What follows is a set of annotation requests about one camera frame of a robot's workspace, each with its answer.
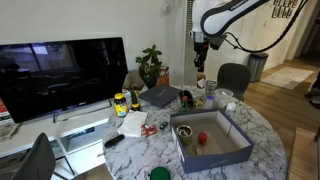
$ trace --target remote control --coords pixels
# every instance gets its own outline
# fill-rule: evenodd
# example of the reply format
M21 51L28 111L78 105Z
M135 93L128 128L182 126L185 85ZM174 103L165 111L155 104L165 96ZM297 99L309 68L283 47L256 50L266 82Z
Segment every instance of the remote control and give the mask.
M116 145L118 142L120 142L121 140L124 139L124 135L123 134L120 134L116 137L114 137L113 139L110 139L109 141L107 141L105 144L104 144L104 147L105 148L109 148L109 147L112 147L114 145Z
M163 123L160 125L160 129L161 129L161 130L164 130L164 128L166 128L167 125L168 125L168 122L163 122Z

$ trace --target black chair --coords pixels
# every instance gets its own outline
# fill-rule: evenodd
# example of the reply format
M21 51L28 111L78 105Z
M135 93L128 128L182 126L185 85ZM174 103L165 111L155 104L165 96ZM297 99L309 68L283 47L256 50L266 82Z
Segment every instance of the black chair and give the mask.
M242 64L226 63L218 71L217 88L231 90L240 101L243 101L243 94L250 82L250 69Z
M31 150L28 152L21 167L16 172L0 174L1 180L50 180L52 174L65 180L66 178L54 172L56 159L50 142L45 133L41 133Z

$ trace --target cardboard box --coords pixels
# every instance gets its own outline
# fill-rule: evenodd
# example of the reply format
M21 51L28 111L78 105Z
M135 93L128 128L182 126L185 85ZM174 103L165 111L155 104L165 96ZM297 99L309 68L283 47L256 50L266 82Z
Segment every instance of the cardboard box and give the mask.
M185 173L247 161L254 147L253 141L242 129L220 111L205 110L173 114L170 125ZM185 147L176 132L176 128L180 125L187 125L193 131L192 142ZM207 134L204 146L198 144L200 132Z

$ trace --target round table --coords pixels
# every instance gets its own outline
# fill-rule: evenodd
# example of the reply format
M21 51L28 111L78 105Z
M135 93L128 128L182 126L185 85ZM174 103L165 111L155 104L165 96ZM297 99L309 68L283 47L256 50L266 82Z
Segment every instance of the round table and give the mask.
M183 86L193 97L200 97L203 91L196 87ZM106 165L114 179L149 179L152 169L166 167L172 179L236 179L263 180L285 179L287 161L283 144L268 121L245 103L232 99L237 104L233 121L255 143L247 162L223 166L210 170L185 174L174 146L170 128L159 130L149 137L126 137L116 146L104 149ZM160 126L170 120L170 114L177 112L180 101L174 100L160 109L141 100L142 111L148 112L146 124ZM124 118L112 115L105 130L104 142L117 135Z

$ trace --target jar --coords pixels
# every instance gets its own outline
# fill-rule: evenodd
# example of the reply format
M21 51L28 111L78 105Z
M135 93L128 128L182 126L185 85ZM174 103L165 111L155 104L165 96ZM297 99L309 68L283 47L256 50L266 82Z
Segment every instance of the jar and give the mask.
M213 80L207 80L206 81L206 96L213 96L214 91L217 88L217 82Z
M198 72L197 74L197 87L203 89L206 86L206 74L204 72Z
M122 93L114 95L114 108L116 110L116 115L119 117L125 117L128 114L127 100Z
M168 66L160 66L157 85L169 86L169 67Z
M199 133L199 135L198 135L198 144L201 145L201 146L206 145L207 138L208 138L208 136L207 136L206 133L204 133L204 132Z

